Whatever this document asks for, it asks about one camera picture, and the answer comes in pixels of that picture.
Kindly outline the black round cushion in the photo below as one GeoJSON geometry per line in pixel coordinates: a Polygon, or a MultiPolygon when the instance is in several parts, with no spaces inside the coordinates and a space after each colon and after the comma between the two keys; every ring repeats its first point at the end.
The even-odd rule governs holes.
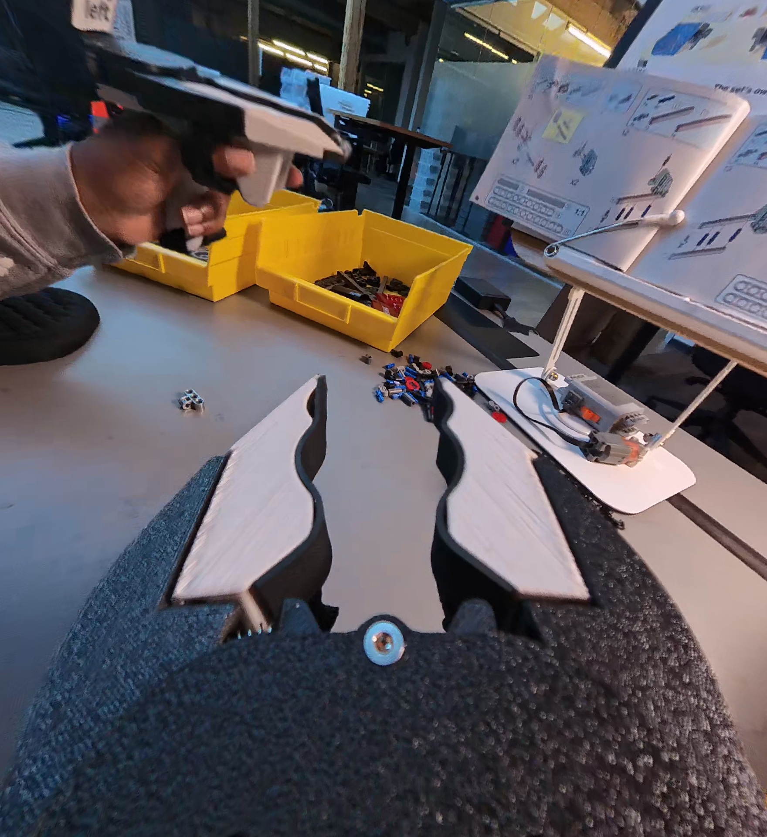
{"type": "Polygon", "coordinates": [[[83,348],[100,325],[93,303],[51,287],[0,302],[0,367],[65,358],[83,348]]]}

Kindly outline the stack of white boxes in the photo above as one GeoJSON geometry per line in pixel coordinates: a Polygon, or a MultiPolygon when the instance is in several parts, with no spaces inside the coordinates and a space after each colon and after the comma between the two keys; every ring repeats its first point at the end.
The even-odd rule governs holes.
{"type": "Polygon", "coordinates": [[[323,116],[331,125],[337,113],[363,118],[368,115],[369,99],[331,86],[328,77],[313,70],[283,67],[280,79],[281,99],[323,116]]]}

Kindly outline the building instruction booklet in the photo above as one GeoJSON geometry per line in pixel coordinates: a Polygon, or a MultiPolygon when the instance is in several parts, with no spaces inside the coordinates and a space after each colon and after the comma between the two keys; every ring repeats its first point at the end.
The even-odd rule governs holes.
{"type": "Polygon", "coordinates": [[[684,81],[543,58],[472,202],[625,276],[577,278],[643,312],[767,333],[767,116],[684,81]]]}

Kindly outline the pile of black pins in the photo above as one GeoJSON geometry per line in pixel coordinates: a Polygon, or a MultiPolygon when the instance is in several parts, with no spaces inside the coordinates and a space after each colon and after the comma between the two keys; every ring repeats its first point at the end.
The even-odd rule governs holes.
{"type": "Polygon", "coordinates": [[[624,520],[616,514],[614,509],[603,503],[601,500],[594,497],[590,492],[587,490],[581,491],[584,498],[587,500],[587,503],[590,505],[591,508],[594,508],[595,511],[604,519],[606,519],[610,524],[612,524],[617,530],[623,531],[625,529],[624,520]]]}

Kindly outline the printed task sheet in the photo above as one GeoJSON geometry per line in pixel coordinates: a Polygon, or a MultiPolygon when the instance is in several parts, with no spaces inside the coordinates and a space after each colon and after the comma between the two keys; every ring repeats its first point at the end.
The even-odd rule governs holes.
{"type": "Polygon", "coordinates": [[[728,92],[767,116],[767,1],[645,2],[606,66],[728,92]]]}

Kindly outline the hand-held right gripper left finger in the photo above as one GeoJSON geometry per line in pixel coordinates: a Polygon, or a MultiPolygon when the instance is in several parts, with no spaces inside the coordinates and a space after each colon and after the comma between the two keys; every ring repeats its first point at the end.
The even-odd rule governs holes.
{"type": "Polygon", "coordinates": [[[236,441],[187,538],[171,603],[232,603],[244,628],[268,631],[285,601],[333,627],[322,600],[333,564],[314,478],[326,456],[327,384],[317,375],[236,441]]]}

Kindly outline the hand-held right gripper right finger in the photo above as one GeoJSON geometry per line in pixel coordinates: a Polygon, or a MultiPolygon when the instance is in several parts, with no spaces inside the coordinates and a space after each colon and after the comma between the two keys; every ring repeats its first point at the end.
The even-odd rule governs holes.
{"type": "Polygon", "coordinates": [[[535,454],[446,379],[434,386],[432,413],[445,480],[436,524],[442,551],[516,598],[589,602],[535,454]]]}

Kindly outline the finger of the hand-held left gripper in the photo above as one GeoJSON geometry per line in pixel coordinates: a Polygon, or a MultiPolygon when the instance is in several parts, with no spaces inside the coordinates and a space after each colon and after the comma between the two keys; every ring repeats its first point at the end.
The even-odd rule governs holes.
{"type": "Polygon", "coordinates": [[[305,110],[243,104],[243,138],[253,152],[280,152],[347,162],[353,146],[324,118],[305,110]]]}

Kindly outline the pile of black brick parts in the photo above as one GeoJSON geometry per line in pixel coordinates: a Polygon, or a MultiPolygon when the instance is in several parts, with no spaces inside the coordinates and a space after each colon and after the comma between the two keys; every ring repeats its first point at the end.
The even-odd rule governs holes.
{"type": "Polygon", "coordinates": [[[314,285],[395,318],[400,316],[410,294],[410,286],[378,274],[367,261],[354,269],[338,270],[314,285]]]}

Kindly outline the grey motor brick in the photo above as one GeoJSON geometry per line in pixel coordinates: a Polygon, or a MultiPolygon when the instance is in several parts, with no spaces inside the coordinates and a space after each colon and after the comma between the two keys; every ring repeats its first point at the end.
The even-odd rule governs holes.
{"type": "Polygon", "coordinates": [[[580,446],[584,457],[599,465],[638,466],[654,438],[645,432],[649,420],[645,406],[593,374],[578,373],[564,381],[559,389],[563,413],[590,429],[580,446]]]}

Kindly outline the grey desk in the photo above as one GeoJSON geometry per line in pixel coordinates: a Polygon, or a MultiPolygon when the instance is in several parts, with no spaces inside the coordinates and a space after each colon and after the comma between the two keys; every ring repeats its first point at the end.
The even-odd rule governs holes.
{"type": "MultiPolygon", "coordinates": [[[[95,304],[93,339],[61,361],[0,367],[0,788],[21,713],[90,591],[209,458],[316,374],[336,630],[379,613],[441,630],[439,437],[420,411],[375,402],[384,355],[257,288],[210,303],[115,269],[61,287],[95,304]],[[180,409],[186,389],[202,413],[180,409]]],[[[767,559],[767,485],[682,431],[666,447],[696,476],[684,496],[767,559]]],[[[767,581],[670,503],[626,518],[623,537],[690,623],[767,789],[767,581]]]]}

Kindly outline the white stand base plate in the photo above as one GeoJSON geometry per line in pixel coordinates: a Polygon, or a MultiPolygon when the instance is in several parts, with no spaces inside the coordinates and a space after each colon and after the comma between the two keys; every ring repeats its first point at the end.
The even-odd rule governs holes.
{"type": "Polygon", "coordinates": [[[635,515],[696,484],[696,476],[665,448],[646,455],[638,466],[599,465],[588,461],[556,431],[586,440],[589,427],[575,417],[557,416],[544,386],[536,382],[541,367],[487,371],[476,386],[507,409],[508,418],[594,497],[625,515],[635,515]]]}

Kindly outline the black power adapter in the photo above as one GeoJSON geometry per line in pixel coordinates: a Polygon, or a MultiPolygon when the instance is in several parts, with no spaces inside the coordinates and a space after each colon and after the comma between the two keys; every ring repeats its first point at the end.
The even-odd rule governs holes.
{"type": "Polygon", "coordinates": [[[537,334],[535,327],[528,326],[509,314],[512,298],[486,279],[460,276],[453,290],[474,308],[496,316],[505,330],[525,335],[537,334]]]}

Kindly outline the background wooden table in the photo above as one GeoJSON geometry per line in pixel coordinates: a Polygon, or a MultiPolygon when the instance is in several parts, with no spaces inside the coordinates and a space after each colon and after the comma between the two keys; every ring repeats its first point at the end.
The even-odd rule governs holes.
{"type": "Polygon", "coordinates": [[[418,131],[410,131],[400,126],[339,110],[334,112],[334,125],[336,129],[356,136],[361,136],[364,133],[380,135],[403,143],[404,155],[391,214],[391,217],[397,220],[402,219],[408,189],[413,179],[413,166],[417,152],[423,150],[452,150],[451,142],[441,141],[418,131]]]}

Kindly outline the pile of mixed brick parts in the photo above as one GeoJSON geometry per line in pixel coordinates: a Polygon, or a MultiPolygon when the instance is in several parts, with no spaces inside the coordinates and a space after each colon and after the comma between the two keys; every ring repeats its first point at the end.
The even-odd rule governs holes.
{"type": "Polygon", "coordinates": [[[393,401],[410,408],[416,407],[425,422],[439,427],[441,419],[436,417],[435,407],[441,401],[434,392],[437,384],[448,382],[469,399],[480,398],[485,409],[497,422],[504,424],[508,420],[507,409],[476,386],[474,375],[455,371],[451,365],[436,366],[414,353],[405,355],[401,350],[392,350],[391,353],[394,362],[381,367],[378,381],[372,388],[377,403],[393,401]]]}

